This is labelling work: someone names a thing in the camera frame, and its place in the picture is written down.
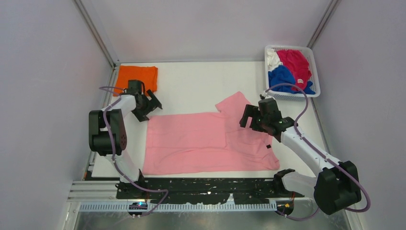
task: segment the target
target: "gray floor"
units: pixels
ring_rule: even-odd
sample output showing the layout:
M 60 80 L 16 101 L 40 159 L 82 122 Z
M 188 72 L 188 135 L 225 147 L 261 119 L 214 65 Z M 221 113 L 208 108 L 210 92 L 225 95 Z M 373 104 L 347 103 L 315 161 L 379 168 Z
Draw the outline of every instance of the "gray floor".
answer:
M 310 215 L 309 201 L 295 201 L 292 216 Z M 344 211 L 331 216 L 319 212 L 307 221 L 292 221 L 274 212 L 182 212 L 153 213 L 129 218 L 127 213 L 80 212 L 76 230 L 350 230 Z

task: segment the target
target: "plastic laundry basket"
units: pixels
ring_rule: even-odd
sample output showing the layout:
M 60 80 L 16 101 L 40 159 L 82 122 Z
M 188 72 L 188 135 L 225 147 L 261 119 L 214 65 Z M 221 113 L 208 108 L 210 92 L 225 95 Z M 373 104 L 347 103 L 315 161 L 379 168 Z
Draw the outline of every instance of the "plastic laundry basket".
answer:
M 268 80 L 268 60 L 267 60 L 267 49 L 274 49 L 275 51 L 278 50 L 287 50 L 287 49 L 294 49 L 294 50 L 299 50 L 302 52 L 304 57 L 306 57 L 307 61 L 309 62 L 309 68 L 310 71 L 312 72 L 312 77 L 310 77 L 310 80 L 313 82 L 313 85 L 310 87 L 311 90 L 315 92 L 315 94 L 307 94 L 307 97 L 318 97 L 320 95 L 320 84 L 318 82 L 318 76 L 317 76 L 317 70 L 316 70 L 316 63 L 315 63 L 315 57 L 313 56 L 313 51 L 307 47 L 301 47 L 301 46 L 266 46 L 265 47 L 265 82 L 266 82 L 266 87 L 269 89 L 269 80 Z M 289 93 L 289 92 L 278 92 L 278 91 L 268 91 L 268 95 L 274 97 L 275 99 L 282 99 L 282 100 L 291 100 L 291 101 L 302 101 L 305 99 L 303 94 L 297 93 Z

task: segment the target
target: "pink fabric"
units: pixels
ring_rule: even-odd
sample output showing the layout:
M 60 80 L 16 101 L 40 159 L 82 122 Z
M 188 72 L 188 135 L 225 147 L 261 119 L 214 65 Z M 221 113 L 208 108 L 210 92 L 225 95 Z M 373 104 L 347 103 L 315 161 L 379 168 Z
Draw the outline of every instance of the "pink fabric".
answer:
M 309 70 L 309 62 L 306 57 L 299 50 L 279 50 L 276 52 L 279 59 L 284 66 L 292 73 L 297 86 L 302 90 L 306 88 L 307 81 L 312 76 L 312 72 Z
M 279 169 L 279 160 L 266 147 L 272 137 L 239 126 L 246 104 L 249 101 L 237 92 L 216 105 L 219 113 L 151 117 L 143 173 Z

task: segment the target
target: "orange cloth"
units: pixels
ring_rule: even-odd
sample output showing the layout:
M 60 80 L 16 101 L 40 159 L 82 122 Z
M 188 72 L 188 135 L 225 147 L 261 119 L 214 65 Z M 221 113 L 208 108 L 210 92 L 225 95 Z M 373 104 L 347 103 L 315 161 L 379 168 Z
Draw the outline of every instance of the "orange cloth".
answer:
M 140 67 L 140 66 L 120 66 L 116 87 L 128 88 L 128 80 L 140 80 L 145 84 L 145 92 L 157 90 L 158 68 Z M 121 93 L 120 90 L 114 89 L 115 92 Z

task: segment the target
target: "pile of clothes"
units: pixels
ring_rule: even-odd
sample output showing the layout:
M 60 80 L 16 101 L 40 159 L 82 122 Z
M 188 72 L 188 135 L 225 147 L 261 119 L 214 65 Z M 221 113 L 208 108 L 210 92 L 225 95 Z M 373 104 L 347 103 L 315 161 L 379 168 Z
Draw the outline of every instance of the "pile of clothes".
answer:
M 312 72 L 309 62 L 299 50 L 267 49 L 269 86 L 290 83 L 299 86 L 306 94 L 315 94 L 310 87 Z M 300 93 L 290 86 L 279 86 L 272 89 L 278 92 Z

